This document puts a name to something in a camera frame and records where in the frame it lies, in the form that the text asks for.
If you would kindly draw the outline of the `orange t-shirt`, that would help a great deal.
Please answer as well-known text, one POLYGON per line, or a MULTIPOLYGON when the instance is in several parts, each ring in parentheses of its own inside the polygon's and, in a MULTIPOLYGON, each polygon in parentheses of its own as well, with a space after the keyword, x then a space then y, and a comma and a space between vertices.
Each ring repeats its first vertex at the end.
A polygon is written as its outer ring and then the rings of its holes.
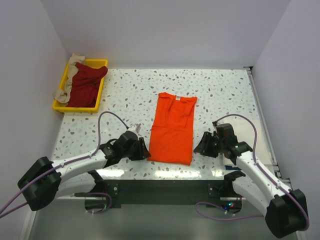
POLYGON ((151 162, 189 166, 193 155, 195 106, 198 98, 161 92, 151 128, 151 162))

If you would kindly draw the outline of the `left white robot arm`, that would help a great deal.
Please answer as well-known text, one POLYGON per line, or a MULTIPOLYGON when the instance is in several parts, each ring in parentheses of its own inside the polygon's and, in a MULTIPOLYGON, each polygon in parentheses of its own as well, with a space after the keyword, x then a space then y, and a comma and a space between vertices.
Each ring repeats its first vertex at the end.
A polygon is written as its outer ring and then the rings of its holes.
POLYGON ((121 159, 140 161, 151 156, 145 141, 135 131, 127 130, 119 138, 100 144, 96 150, 51 161, 39 158, 18 181, 17 186, 32 211, 48 206, 55 198, 64 196, 66 182, 82 174, 104 169, 119 163, 121 159))

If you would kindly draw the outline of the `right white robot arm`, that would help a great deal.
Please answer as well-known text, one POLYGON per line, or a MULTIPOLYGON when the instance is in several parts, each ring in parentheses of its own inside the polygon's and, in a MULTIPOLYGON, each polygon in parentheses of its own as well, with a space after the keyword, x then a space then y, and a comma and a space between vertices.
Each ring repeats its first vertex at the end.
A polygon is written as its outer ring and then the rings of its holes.
POLYGON ((238 195, 248 200, 263 215, 266 225, 277 238, 309 228, 305 194, 293 190, 269 171, 245 141, 238 141, 231 124, 213 123, 214 132, 204 132, 194 153, 216 158, 223 155, 239 169, 223 178, 220 196, 238 195))

